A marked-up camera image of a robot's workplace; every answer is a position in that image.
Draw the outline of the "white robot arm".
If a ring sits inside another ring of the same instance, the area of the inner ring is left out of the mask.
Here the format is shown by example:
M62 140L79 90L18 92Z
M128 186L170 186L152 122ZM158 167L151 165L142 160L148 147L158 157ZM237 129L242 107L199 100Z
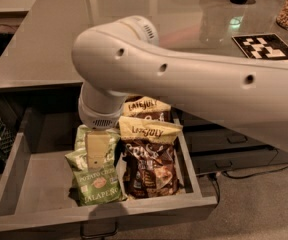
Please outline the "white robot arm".
M130 94L159 99L288 152L288 62L176 52L131 16L82 32L72 61L83 79L84 124L116 124Z

